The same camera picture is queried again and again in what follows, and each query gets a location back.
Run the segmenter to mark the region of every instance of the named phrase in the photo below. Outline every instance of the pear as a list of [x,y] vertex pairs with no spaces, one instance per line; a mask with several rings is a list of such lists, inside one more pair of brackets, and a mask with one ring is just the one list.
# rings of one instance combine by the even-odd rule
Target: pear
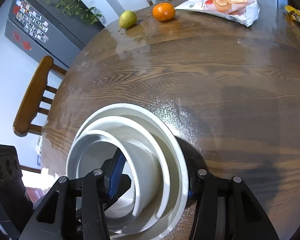
[[132,11],[125,11],[119,19],[119,27],[120,31],[121,29],[128,29],[132,25],[134,25],[137,22],[137,16]]

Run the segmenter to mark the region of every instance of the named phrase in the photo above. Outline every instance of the refrigerator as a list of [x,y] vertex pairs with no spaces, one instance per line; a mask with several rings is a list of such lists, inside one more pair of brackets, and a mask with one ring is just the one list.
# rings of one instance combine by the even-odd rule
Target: refrigerator
[[104,26],[64,14],[47,0],[13,0],[5,36],[37,62],[50,55],[66,70]]

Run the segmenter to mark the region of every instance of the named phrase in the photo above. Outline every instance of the orange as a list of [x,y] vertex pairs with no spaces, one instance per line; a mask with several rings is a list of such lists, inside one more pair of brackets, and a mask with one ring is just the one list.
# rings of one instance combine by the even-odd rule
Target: orange
[[167,2],[159,3],[153,7],[152,15],[158,21],[168,21],[176,14],[176,9]]

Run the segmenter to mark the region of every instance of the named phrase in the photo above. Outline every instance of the wooden table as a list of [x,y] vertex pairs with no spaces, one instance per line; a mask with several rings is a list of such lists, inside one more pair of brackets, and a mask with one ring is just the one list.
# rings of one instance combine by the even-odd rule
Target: wooden table
[[[178,5],[182,0],[172,2]],[[101,31],[65,76],[43,128],[42,162],[65,174],[79,127],[113,103],[140,105],[198,151],[216,176],[241,176],[280,239],[300,225],[300,27],[261,6],[247,28],[178,10]],[[194,205],[166,239],[188,239]]]

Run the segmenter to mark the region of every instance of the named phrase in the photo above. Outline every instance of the white snack bag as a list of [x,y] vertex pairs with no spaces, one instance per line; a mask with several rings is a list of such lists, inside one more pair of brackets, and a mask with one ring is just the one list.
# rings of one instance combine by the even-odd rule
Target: white snack bag
[[259,17],[257,0],[188,0],[176,10],[189,10],[219,16],[249,27]]

